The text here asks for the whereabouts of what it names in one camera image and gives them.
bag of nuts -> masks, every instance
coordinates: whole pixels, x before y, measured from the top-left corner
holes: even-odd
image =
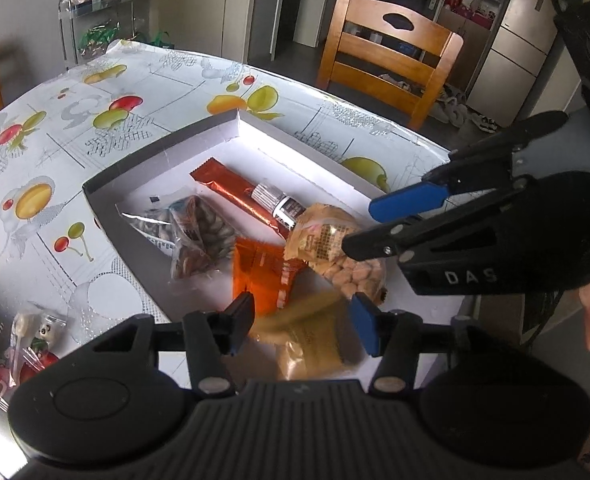
[[[384,301],[386,268],[381,260],[357,262],[344,254],[333,262],[310,263],[309,266],[349,300],[355,292],[364,292],[375,304]]]
[[[237,232],[202,197],[192,195],[168,206],[174,231],[171,277],[187,278],[230,258]]]

table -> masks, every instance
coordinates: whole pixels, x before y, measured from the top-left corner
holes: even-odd
[[[0,112],[0,321],[6,324],[0,355],[14,314],[28,301],[68,315],[60,354],[136,313],[167,321],[94,222],[81,186],[169,132],[234,108],[270,121],[385,191],[417,182],[447,160],[430,140],[290,79],[117,41],[104,56]],[[409,304],[389,308],[433,323],[448,322],[460,303],[417,298],[409,288],[408,297]],[[160,357],[160,369],[182,386],[185,368],[181,353]],[[10,476],[24,461],[0,411],[0,471]]]

candy bag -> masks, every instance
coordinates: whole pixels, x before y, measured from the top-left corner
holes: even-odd
[[[252,292],[255,317],[273,314],[288,301],[301,260],[284,261],[283,247],[238,238],[233,255],[233,297]]]
[[[20,312],[11,328],[11,370],[9,386],[20,384],[25,363],[24,349],[30,349],[38,360],[51,364],[49,354],[66,329],[66,318],[57,312],[40,308],[37,313]]]
[[[284,249],[284,257],[307,262],[332,262],[344,254],[345,235],[359,229],[355,219],[332,205],[313,204],[297,217]]]
[[[337,290],[318,292],[271,316],[255,318],[251,335],[276,345],[280,372],[288,381],[334,374],[345,369],[336,334],[345,305]]]
[[[0,409],[8,410],[8,402],[18,384],[59,360],[52,348],[65,327],[65,318],[42,308],[37,313],[15,315],[11,344],[0,359]]]

